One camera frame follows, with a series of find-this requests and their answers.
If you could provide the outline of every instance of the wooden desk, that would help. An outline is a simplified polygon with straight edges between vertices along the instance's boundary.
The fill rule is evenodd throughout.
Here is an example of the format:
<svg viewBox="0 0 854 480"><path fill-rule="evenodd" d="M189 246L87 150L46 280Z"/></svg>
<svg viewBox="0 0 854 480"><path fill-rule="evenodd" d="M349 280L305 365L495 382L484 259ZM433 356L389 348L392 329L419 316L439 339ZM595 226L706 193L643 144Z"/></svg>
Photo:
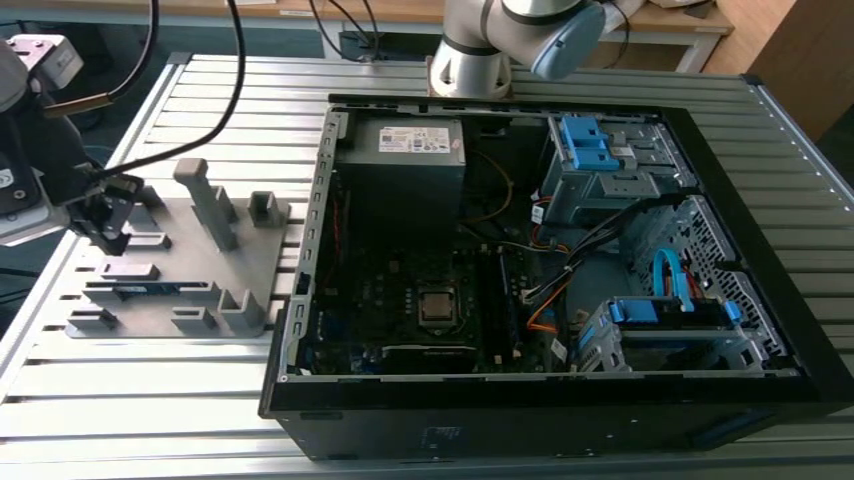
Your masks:
<svg viewBox="0 0 854 480"><path fill-rule="evenodd" d="M357 20L368 15L361 0L340 0ZM161 23L180 26L228 26L223 0L161 0ZM317 0L317 10L331 36L352 30L337 9ZM372 0L380 31L388 33L441 33L441 0ZM0 16L10 20L80 23L144 24L148 0L0 0ZM247 28L316 29L308 0L279 0L275 5L240 7ZM699 72L722 36L732 31L719 10L706 19L684 15L680 9L663 9L646 4L631 17L630 42L687 46L676 71ZM620 31L611 32L604 42L623 41ZM333 50L324 45L327 57Z"/></svg>
<svg viewBox="0 0 854 480"><path fill-rule="evenodd" d="M854 2L719 0L738 30L708 73L758 75L812 140L854 104Z"/></svg>

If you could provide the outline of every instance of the aluminum profile table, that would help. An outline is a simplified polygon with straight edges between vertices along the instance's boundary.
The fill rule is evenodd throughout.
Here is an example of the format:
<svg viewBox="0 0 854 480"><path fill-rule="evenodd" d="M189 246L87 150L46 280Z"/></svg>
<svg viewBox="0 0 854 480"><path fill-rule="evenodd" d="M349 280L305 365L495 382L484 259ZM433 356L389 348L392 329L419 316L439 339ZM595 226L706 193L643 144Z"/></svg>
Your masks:
<svg viewBox="0 0 854 480"><path fill-rule="evenodd" d="M224 109L233 57L167 65L112 163L199 137ZM193 155L232 198L292 202L276 299L291 291L316 144L335 93L421 95L424 66L252 58L229 126ZM854 367L854 195L760 86L740 77L587 71L563 83L515 72L520 100L686 107L844 362ZM173 161L137 170L185 195ZM251 340L79 340L63 332L100 261L67 235L0 344L0 478L854 477L854 409L776 426L699 454L312 463L257 417L271 332Z"/></svg>

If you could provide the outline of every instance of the floor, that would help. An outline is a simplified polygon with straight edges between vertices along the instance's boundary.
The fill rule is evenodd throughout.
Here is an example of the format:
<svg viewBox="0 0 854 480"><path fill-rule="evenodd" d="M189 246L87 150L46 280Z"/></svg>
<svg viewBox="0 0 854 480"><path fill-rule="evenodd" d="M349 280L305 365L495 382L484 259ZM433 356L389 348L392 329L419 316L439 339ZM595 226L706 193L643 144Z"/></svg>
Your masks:
<svg viewBox="0 0 854 480"><path fill-rule="evenodd" d="M0 36L14 33L17 32L8 29L0 30ZM104 39L103 46L109 50L115 65L108 73L92 77L88 83L91 88L105 89L115 85L129 71L139 55L145 31L143 27L105 25L100 27L100 33ZM311 31L247 30L245 37L251 55L316 58L323 56L319 35ZM395 60L415 60L435 50L436 42L432 36L404 39L400 36L385 35L383 36L383 55ZM363 45L355 38L344 40L344 50L349 55L357 56L364 53L365 50L360 47ZM161 28L157 51L137 88L105 110L103 117L77 119L81 127L88 128L95 124L83 132L83 141L91 155L99 161L105 162L109 158L109 153L124 135L148 89L163 69L168 53L177 51L231 54L233 50L233 40L224 29ZM71 91L68 94L73 96L76 92ZM854 183L854 109L820 139L818 147L836 165L847 181ZM61 234L56 233L17 247L0 247L0 268L41 271L60 238ZM32 284L30 278L0 276L0 335L14 317L22 303L22 296Z"/></svg>

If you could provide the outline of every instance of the open computer tower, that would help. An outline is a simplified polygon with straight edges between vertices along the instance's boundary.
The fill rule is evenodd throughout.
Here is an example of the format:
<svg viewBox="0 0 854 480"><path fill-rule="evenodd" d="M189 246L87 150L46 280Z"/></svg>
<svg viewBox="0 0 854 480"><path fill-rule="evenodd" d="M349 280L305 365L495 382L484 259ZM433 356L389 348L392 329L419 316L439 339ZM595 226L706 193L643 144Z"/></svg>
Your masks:
<svg viewBox="0 0 854 480"><path fill-rule="evenodd" d="M329 103L260 405L309 458L702 450L854 403L686 110Z"/></svg>

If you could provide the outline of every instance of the wire bundle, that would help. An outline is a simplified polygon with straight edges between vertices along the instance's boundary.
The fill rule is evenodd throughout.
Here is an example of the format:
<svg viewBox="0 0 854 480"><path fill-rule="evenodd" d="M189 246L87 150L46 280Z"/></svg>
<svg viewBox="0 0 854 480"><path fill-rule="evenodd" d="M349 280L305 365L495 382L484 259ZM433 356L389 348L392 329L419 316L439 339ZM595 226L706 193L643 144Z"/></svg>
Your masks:
<svg viewBox="0 0 854 480"><path fill-rule="evenodd" d="M566 290L567 286L570 285L570 282L572 281L572 273L584 261L587 255L590 255L602 245L604 245L618 237L619 232L628 224L628 221L635 217L635 215L654 207L676 205L684 200L687 194L687 192L667 193L658 198L639 200L623 210L611 215L604 221L602 221L602 223L599 223L587 231L582 239L578 241L575 248L568 252L563 271L523 295L523 300L527 303L531 302L544 292L554 289L551 295L528 319L527 327L530 330L540 330L550 333L556 333L556 329L554 327L538 324L536 320L542 315L542 312L546 310L546 307L551 303L554 303L558 295Z"/></svg>
<svg viewBox="0 0 854 480"><path fill-rule="evenodd" d="M336 0L329 0L329 3L335 6L335 8L337 8L337 10L341 12L344 17L347 17L347 20L349 20L349 23L352 23L352 25L356 27L356 30L359 32L359 36L361 37L361 41L364 41L364 43L367 45L371 45L373 47L373 58L371 60L379 60L379 57L380 57L379 28L376 26L376 17L373 16L373 9L371 8L371 2L368 2L368 0L361 0L361 3L364 4L364 9L368 12L368 17L371 18L371 25L373 27L373 39L372 40L368 38L368 34L364 31L364 29L361 28L361 25L359 25L359 22L356 22L356 19L352 17L352 15L347 11L347 9L344 9L344 7L341 7L340 3L337 3ZM353 58L353 57L351 57L348 55L344 55L344 52L341 51L341 49L337 47L337 45L332 41L332 38L329 37L329 34L325 31L325 27L323 26L323 21L320 20L320 14L317 13L317 6L315 5L315 0L308 0L308 6L311 7L311 14L315 17L315 22L317 22L317 30L320 31L320 35L323 35L323 39L325 40L325 43L329 45L332 50L335 50L335 53L337 53L337 55L344 60L349 60L351 62L355 62L355 63L361 63L360 59Z"/></svg>

